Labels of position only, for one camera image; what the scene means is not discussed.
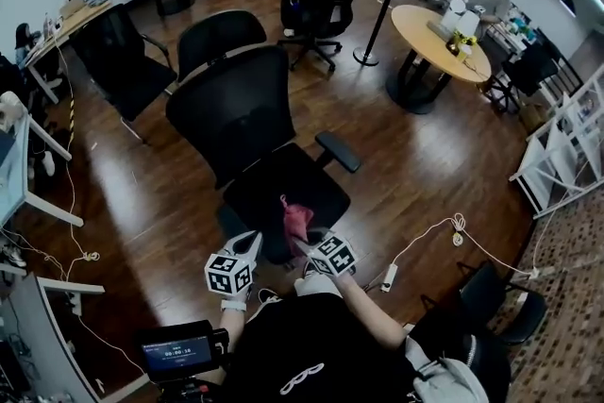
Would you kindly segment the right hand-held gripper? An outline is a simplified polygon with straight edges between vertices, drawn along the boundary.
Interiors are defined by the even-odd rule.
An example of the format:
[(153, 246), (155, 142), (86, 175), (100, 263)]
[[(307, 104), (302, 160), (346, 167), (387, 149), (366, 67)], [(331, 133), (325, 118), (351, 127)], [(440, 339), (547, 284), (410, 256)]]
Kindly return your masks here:
[(331, 230), (326, 227), (310, 228), (307, 239), (292, 236), (289, 245), (295, 258), (308, 256), (317, 271), (327, 276), (338, 277), (357, 263), (357, 255), (350, 243), (331, 235)]

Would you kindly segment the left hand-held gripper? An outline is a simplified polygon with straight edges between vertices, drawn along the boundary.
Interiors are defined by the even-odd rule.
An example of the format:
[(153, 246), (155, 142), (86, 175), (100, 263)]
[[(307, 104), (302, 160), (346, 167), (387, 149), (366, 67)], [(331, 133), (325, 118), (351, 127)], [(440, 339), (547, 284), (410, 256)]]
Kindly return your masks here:
[(253, 282), (262, 240), (262, 233), (256, 231), (246, 252), (246, 238), (233, 237), (219, 252), (211, 254), (204, 268), (208, 289), (227, 297), (244, 292)]

